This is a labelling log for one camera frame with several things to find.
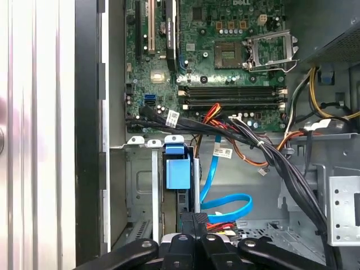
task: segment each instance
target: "barcode label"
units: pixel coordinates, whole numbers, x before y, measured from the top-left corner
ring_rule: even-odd
[[[179,116],[180,113],[173,110],[169,110],[165,125],[171,128],[175,128],[176,124],[178,123]]]
[[[232,149],[228,149],[228,148],[214,148],[214,156],[219,156],[220,158],[226,158],[226,159],[230,159],[232,156]]]

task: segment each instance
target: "green motherboard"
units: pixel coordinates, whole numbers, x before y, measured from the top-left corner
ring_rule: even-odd
[[[169,8],[175,18],[171,67]],[[242,113],[256,131],[283,131],[273,99],[285,86],[284,72],[252,73],[241,66],[248,58],[248,37],[284,29],[282,0],[127,0],[126,12],[128,118],[148,104],[164,117],[171,109],[201,120],[219,102],[229,115]],[[281,38],[260,42],[258,50],[263,62],[284,57]],[[128,132],[155,131],[128,127]]]

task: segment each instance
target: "zip tie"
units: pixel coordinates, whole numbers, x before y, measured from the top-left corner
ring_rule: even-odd
[[[264,141],[259,141],[258,144],[256,146],[260,146],[260,145],[263,145],[264,144]]]

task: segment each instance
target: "ram slot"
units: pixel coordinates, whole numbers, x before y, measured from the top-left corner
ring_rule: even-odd
[[[279,108],[276,100],[185,100],[182,104],[183,110],[208,110],[215,103],[219,103],[223,110],[233,109],[268,109]]]
[[[208,109],[220,103],[225,110],[277,109],[284,101],[274,87],[184,87],[179,86],[179,103],[184,110]]]

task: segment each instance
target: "screw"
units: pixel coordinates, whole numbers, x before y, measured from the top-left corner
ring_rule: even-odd
[[[209,241],[214,241],[216,237],[214,235],[208,235],[206,239],[208,239]]]
[[[151,243],[149,241],[145,241],[141,245],[143,248],[149,248],[151,246]]]
[[[253,248],[256,245],[256,243],[254,241],[251,241],[251,240],[246,240],[245,245],[250,247],[250,248]]]
[[[186,235],[180,236],[180,237],[179,237],[179,240],[180,240],[180,241],[186,241],[186,240],[187,240]]]

